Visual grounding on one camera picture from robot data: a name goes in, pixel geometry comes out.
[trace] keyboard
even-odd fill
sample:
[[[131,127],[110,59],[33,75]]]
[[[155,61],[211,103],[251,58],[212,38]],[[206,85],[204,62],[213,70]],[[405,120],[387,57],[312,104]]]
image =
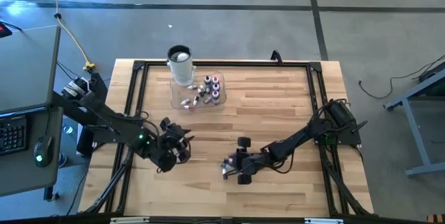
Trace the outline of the keyboard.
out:
[[[0,118],[0,155],[27,148],[25,115]]]

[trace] yellow cable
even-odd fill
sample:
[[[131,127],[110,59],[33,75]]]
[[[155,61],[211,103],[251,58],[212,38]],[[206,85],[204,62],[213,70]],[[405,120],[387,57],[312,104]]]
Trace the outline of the yellow cable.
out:
[[[60,14],[58,12],[58,0],[56,0],[56,14]],[[83,67],[84,70],[87,70],[87,68],[90,69],[94,69],[95,68],[95,64],[91,63],[90,60],[88,60],[88,57],[86,56],[85,51],[83,50],[82,46],[79,44],[79,42],[76,40],[76,38],[74,37],[74,35],[71,33],[70,30],[67,29],[67,27],[64,25],[64,23],[62,23],[62,21],[60,20],[60,18],[56,17],[57,22],[59,23],[59,25],[71,36],[71,39],[73,39],[74,43],[76,43],[77,47],[80,49],[83,58],[85,59],[85,67]]]

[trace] clear plastic container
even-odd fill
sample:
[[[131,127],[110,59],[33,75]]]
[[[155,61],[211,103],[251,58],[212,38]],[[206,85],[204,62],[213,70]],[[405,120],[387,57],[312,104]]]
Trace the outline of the clear plastic container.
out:
[[[193,82],[193,85],[197,85],[197,88],[195,88],[195,89],[189,89],[188,86],[180,86],[173,79],[170,81],[170,89],[171,89],[171,93],[172,93],[172,98],[170,100],[170,104],[172,105],[172,108],[189,110],[189,109],[185,109],[184,105],[181,105],[181,103],[186,99],[190,100],[190,102],[187,103],[186,105],[193,107],[194,109],[211,108],[211,107],[220,106],[220,105],[224,104],[225,101],[227,100],[227,94],[225,92],[224,75],[221,72],[215,72],[213,74],[208,74],[208,75],[211,77],[211,80],[213,80],[214,77],[217,77],[219,79],[219,86],[220,86],[219,100],[220,101],[218,104],[214,104],[212,99],[210,99],[210,101],[207,104],[204,103],[204,100],[206,98],[211,97],[211,93],[213,92],[213,89],[211,89],[210,93],[204,93],[203,97],[201,97],[200,94],[198,93],[198,88],[200,88],[201,85],[204,86],[204,89],[206,88],[206,84],[204,82],[204,78],[206,75],[203,75],[203,76],[195,77],[195,81]],[[194,100],[195,96],[198,96],[199,99],[198,99],[198,103],[196,104],[196,106],[193,106],[193,100]]]

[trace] wooden tabletop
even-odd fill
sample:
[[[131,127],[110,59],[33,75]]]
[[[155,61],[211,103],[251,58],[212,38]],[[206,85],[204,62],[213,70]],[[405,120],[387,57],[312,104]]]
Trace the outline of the wooden tabletop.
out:
[[[117,59],[106,104],[123,112],[132,59]],[[322,61],[328,98],[344,98],[340,64]],[[252,139],[251,152],[286,138],[307,124],[312,115],[307,76],[301,67],[198,67],[197,75],[222,72],[227,101],[223,109],[190,112],[170,105],[168,67],[151,67],[143,110],[159,124],[164,117],[192,129],[192,158],[170,172],[157,174],[149,159],[135,157],[129,183],[126,216],[249,216],[326,217],[325,187],[318,148],[309,141],[295,152],[291,172],[281,175],[268,169],[252,177],[250,185],[238,185],[236,176],[224,181],[219,167],[236,149],[239,136]],[[133,99],[132,112],[137,93]],[[99,197],[111,176],[116,145],[106,144],[91,160],[79,211]],[[362,160],[356,150],[339,146],[343,179],[365,209],[372,212]],[[338,191],[332,187],[337,209]],[[115,202],[120,194],[120,184]]]

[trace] white cable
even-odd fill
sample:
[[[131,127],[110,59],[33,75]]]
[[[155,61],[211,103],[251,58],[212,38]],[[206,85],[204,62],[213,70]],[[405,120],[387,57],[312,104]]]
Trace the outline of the white cable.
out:
[[[58,0],[56,0],[56,13],[59,14],[58,12]],[[72,33],[70,32],[70,30],[67,29],[67,27],[62,23],[62,21],[59,18],[56,18],[57,22],[59,23],[59,25],[71,36],[71,38],[73,39],[74,43],[76,43],[77,47],[81,50],[83,58],[86,61],[86,65],[88,66],[90,64],[90,61],[88,60],[88,57],[85,54],[85,51],[83,50],[82,46],[79,44],[79,42],[76,40],[76,38],[74,37],[74,35],[72,35]]]

